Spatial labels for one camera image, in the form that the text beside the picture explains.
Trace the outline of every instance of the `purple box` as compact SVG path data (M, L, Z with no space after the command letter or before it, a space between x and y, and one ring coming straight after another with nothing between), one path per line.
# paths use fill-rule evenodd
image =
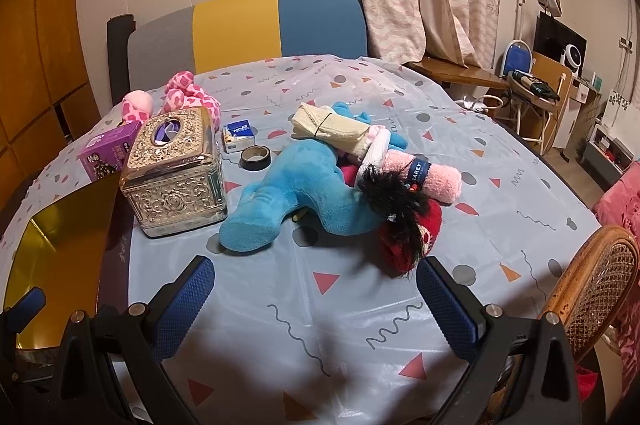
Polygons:
M141 126L142 122L131 121L89 140L78 159L92 182L122 170Z

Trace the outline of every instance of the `bolt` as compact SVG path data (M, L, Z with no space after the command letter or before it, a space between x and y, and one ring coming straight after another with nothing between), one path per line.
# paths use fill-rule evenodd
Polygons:
M136 317L142 315L146 311L146 306L142 302L136 302L129 306L129 315Z
M558 315L556 315L554 312L549 311L545 315L545 318L549 324L553 324L554 326L560 323L560 317L558 317Z
M498 304L489 304L484 307L484 311L486 311L486 314L490 317L498 318L502 316L502 308L498 306Z
M84 312L82 310L74 311L73 313L71 313L70 319L74 324L82 322L82 320L84 319Z

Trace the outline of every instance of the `yellow towel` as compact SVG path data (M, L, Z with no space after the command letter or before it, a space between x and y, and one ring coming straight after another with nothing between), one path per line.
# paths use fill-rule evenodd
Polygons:
M301 103L291 122L293 138L324 141L338 150L353 154L359 161L362 161L369 148L367 132L370 126L335 114L331 107Z

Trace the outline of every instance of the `television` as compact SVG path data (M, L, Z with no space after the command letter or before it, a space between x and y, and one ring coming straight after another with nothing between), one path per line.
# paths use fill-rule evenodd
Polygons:
M562 52L569 44L577 47L580 55L582 55L582 64L578 69L578 75L581 76L587 51L587 40L551 15L541 11L536 23L536 38L533 42L533 50L560 62Z

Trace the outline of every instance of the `open gold box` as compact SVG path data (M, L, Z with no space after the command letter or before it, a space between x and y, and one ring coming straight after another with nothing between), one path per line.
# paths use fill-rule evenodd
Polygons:
M90 183L29 220L15 253L4 306L32 287L44 309L18 335L23 350L58 347L71 313L103 305L124 311L129 302L129 248L133 213L118 188L119 174Z

